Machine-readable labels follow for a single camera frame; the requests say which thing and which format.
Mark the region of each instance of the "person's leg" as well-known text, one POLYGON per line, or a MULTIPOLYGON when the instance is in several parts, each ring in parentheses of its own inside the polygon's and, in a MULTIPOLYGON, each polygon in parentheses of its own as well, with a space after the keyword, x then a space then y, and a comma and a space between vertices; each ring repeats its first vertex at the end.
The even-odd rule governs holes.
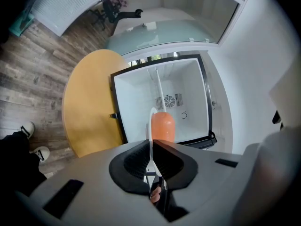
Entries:
POLYGON ((46 177, 39 171, 40 161, 45 161, 49 156, 46 147, 40 147, 29 153, 29 141, 34 132, 32 122, 22 125, 19 132, 14 132, 0 140, 0 146, 4 155, 4 166, 7 169, 7 183, 9 187, 29 196, 32 191, 46 177))

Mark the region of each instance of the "wooden table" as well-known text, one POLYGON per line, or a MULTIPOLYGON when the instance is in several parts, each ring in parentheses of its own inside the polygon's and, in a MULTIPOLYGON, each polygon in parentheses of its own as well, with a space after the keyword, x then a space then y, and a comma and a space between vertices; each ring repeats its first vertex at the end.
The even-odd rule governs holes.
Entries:
POLYGON ((112 73, 128 68, 119 54, 97 50, 74 68, 63 96, 63 124, 78 157, 122 144, 111 95, 112 73))

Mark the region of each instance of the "black pants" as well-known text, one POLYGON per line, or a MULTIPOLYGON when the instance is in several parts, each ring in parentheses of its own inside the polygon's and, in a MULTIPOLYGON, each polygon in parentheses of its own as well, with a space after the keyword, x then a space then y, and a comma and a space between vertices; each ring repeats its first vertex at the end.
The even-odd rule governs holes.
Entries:
POLYGON ((29 153, 29 141, 23 132, 14 132, 0 140, 6 186, 29 196, 46 177, 39 171, 38 155, 29 153))

